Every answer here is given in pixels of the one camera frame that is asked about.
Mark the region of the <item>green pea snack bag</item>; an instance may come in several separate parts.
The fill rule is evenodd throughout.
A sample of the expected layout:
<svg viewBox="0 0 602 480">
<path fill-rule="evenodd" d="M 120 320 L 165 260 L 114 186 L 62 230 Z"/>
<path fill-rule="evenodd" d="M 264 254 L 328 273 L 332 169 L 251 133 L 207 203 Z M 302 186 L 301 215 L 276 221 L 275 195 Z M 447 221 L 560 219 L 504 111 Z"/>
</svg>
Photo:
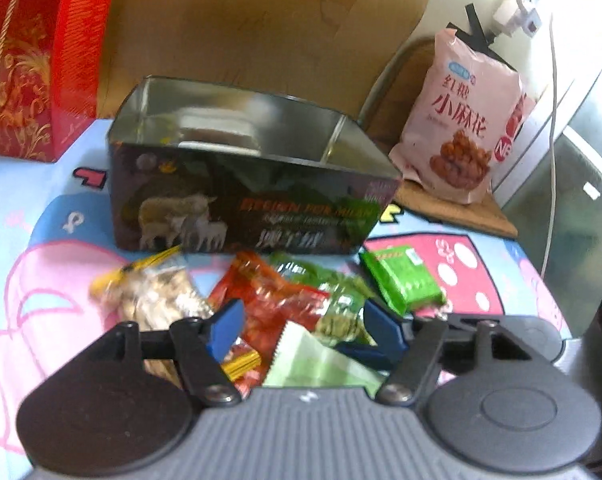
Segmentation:
<svg viewBox="0 0 602 480">
<path fill-rule="evenodd" d="M 328 295 L 318 309 L 319 320 L 313 330 L 323 344 L 330 347 L 340 342 L 376 344 L 364 324 L 364 304 L 376 295 L 360 276 L 344 274 L 282 252 L 275 252 L 269 261 L 291 283 L 310 286 Z"/>
</svg>

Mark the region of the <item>red orange snack packet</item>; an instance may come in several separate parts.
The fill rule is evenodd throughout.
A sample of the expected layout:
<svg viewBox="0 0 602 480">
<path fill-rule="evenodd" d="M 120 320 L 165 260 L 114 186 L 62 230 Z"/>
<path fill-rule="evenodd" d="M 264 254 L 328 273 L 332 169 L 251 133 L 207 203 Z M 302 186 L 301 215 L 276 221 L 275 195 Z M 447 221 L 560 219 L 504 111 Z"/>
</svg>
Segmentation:
<svg viewBox="0 0 602 480">
<path fill-rule="evenodd" d="M 329 295 L 283 278 L 254 252 L 237 252 L 209 296 L 213 309 L 231 299 L 243 302 L 241 338 L 258 352 L 261 363 L 235 380 L 243 394 L 261 385 L 273 362 L 277 342 L 287 322 L 312 332 L 322 318 Z"/>
</svg>

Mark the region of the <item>green foil snack packet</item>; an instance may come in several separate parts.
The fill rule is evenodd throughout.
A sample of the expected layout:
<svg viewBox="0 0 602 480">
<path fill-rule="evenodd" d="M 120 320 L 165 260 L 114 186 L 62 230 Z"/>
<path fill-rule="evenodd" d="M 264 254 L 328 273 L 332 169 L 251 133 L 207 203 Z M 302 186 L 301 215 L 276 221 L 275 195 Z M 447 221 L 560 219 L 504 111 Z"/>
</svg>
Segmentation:
<svg viewBox="0 0 602 480">
<path fill-rule="evenodd" d="M 398 315 L 446 303 L 445 292 L 412 246 L 365 250 L 360 261 Z"/>
</svg>

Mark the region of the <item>light green snack packet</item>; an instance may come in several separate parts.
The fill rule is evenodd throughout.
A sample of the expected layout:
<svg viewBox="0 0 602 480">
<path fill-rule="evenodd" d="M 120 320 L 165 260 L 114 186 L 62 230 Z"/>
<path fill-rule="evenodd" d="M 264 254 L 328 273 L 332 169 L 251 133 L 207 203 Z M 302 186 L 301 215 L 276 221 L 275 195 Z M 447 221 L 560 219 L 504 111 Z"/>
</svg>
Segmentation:
<svg viewBox="0 0 602 480">
<path fill-rule="evenodd" d="M 263 380 L 269 388 L 363 387 L 375 394 L 386 378 L 337 350 L 324 346 L 300 324 L 288 321 Z"/>
</svg>

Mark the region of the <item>clear sandwich cake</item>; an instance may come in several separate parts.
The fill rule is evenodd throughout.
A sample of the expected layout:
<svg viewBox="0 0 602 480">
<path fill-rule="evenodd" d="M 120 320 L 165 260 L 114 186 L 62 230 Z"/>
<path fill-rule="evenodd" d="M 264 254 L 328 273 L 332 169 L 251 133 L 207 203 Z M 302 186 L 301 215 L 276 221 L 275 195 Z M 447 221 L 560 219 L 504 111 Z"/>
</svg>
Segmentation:
<svg viewBox="0 0 602 480">
<path fill-rule="evenodd" d="M 181 318 L 210 318 L 217 308 L 199 292 L 179 248 L 137 260 L 101 275 L 89 286 L 89 295 L 115 311 L 121 321 L 133 321 L 141 330 L 167 330 Z M 258 352 L 238 337 L 222 361 L 233 382 L 261 365 Z M 147 372 L 181 387 L 173 362 L 149 360 Z"/>
</svg>

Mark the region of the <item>black sheep-print tin box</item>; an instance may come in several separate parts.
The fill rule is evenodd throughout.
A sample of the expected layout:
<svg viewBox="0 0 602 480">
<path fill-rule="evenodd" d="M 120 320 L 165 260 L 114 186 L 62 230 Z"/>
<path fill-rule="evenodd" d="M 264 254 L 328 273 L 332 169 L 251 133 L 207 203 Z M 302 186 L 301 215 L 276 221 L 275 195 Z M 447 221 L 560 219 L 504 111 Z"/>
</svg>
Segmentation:
<svg viewBox="0 0 602 480">
<path fill-rule="evenodd" d="M 124 250 L 351 254 L 401 174 L 352 118 L 222 84 L 144 78 L 108 132 Z"/>
</svg>

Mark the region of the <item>Peppa Pig blue tablecloth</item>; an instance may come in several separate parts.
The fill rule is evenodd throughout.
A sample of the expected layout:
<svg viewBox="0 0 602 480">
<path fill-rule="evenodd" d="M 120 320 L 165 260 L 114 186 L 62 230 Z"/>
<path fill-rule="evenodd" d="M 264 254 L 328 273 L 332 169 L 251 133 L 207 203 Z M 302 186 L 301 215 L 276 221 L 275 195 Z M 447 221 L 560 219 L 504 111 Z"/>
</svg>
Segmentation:
<svg viewBox="0 0 602 480">
<path fill-rule="evenodd" d="M 113 240 L 107 133 L 94 122 L 58 162 L 0 157 L 0 479 L 31 469 L 16 411 L 46 377 L 116 323 L 89 296 L 133 260 Z M 450 293 L 450 310 L 536 315 L 569 337 L 558 304 L 513 240 L 389 206 L 374 236 L 414 246 Z"/>
</svg>

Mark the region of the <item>pink fried-twist snack bag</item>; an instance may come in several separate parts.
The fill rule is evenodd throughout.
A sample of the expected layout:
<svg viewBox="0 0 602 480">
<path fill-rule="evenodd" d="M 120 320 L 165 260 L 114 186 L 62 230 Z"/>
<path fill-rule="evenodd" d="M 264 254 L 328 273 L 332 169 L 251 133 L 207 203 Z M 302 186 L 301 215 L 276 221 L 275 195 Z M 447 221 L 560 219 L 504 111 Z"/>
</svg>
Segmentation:
<svg viewBox="0 0 602 480">
<path fill-rule="evenodd" d="M 515 70 L 443 29 L 434 37 L 433 63 L 389 158 L 405 179 L 434 196 L 479 203 L 534 106 Z"/>
</svg>

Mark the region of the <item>red gift box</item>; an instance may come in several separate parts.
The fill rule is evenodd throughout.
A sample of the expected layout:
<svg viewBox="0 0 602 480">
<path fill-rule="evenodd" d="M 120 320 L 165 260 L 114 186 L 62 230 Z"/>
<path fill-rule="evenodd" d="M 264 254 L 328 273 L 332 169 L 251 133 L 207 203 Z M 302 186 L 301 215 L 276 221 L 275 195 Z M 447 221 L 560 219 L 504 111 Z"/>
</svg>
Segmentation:
<svg viewBox="0 0 602 480">
<path fill-rule="evenodd" d="M 92 124 L 111 0 L 0 0 L 0 156 L 55 162 Z"/>
</svg>

